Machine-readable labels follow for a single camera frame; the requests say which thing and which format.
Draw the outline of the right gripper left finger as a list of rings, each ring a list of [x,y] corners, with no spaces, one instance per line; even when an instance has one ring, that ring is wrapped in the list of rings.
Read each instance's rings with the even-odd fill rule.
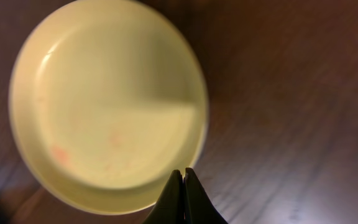
[[[143,224],[183,224],[185,222],[183,193],[183,177],[179,170],[174,170]]]

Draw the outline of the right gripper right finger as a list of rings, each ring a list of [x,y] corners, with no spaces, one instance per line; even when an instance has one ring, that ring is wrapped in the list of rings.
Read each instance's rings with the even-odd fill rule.
[[[185,169],[184,208],[187,224],[227,224],[215,209],[192,168]]]

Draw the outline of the yellow plate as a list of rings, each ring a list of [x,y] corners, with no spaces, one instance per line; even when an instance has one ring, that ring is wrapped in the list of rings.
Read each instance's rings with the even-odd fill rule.
[[[47,16],[12,71],[9,119],[34,177],[100,215],[154,205],[196,164],[208,129],[200,64],[180,31],[137,1],[74,1]]]

